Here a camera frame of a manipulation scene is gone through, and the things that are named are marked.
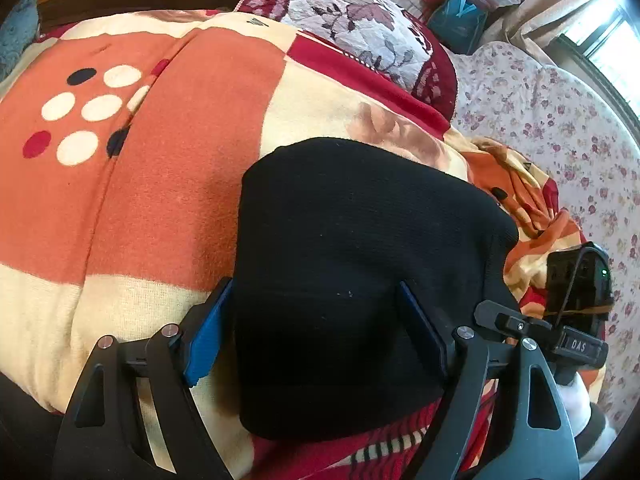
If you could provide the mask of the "right hand white glove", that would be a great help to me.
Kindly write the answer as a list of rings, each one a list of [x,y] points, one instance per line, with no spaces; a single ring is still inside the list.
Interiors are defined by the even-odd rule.
[[[579,465],[592,467],[608,452],[617,432],[597,404],[591,402],[578,373],[568,385],[558,385],[558,389],[570,421]]]

